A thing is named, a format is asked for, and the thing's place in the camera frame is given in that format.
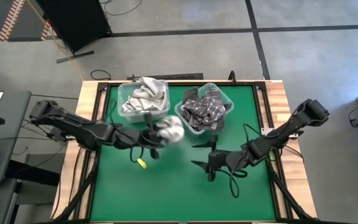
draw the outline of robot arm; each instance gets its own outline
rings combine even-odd
[[[256,166],[264,160],[271,148],[280,149],[285,146],[289,136],[305,126],[321,126],[328,120],[326,110],[317,100],[306,100],[300,104],[290,119],[266,136],[250,140],[241,145],[241,151],[231,152],[226,157],[227,166],[238,171],[248,164]]]
[[[158,134],[162,128],[151,123],[149,114],[145,115],[147,129],[141,132],[118,124],[90,121],[59,107],[55,101],[38,101],[30,113],[30,122],[36,126],[51,125],[62,130],[62,136],[74,136],[81,147],[95,151],[102,144],[116,149],[130,149],[140,146],[150,149],[150,155],[158,159],[155,150],[162,147],[164,138]]]

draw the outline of patterned cloth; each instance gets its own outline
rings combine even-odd
[[[124,113],[163,110],[167,107],[166,86],[154,78],[140,77],[142,86],[128,97],[123,104]]]
[[[224,105],[219,89],[211,89],[202,97],[198,97],[196,87],[185,92],[181,113],[195,130],[222,130],[224,115],[230,105]]]

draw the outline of black floor stripe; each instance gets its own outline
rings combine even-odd
[[[148,37],[161,35],[190,35],[190,34],[236,34],[252,32],[250,28],[234,29],[199,29],[199,30],[167,30],[167,31],[149,31],[149,32],[122,32],[113,33],[108,37]]]
[[[243,34],[251,32],[296,32],[296,31],[319,31],[319,30],[354,30],[358,29],[358,25],[343,25],[343,26],[313,26],[313,27],[268,27],[268,28],[233,28],[233,29],[199,29],[199,30],[161,30],[161,31],[147,31],[147,32],[122,32],[113,33],[105,36],[111,37],[153,37],[164,35],[192,35],[192,34]],[[38,41],[40,37],[10,37],[9,41]]]
[[[246,4],[247,4],[249,21],[251,23],[252,32],[254,34],[256,51],[258,53],[260,66],[262,67],[262,74],[266,80],[269,80],[270,74],[269,74],[269,70],[267,68],[267,62],[266,62],[266,58],[265,58],[264,48],[262,47],[262,41],[260,40],[260,36],[258,33],[258,27],[256,25],[254,10],[252,9],[252,4],[251,4],[250,0],[246,0]]]
[[[259,28],[258,32],[296,32],[296,31],[352,30],[352,29],[358,29],[358,25],[311,26],[311,27],[272,27],[272,28]]]

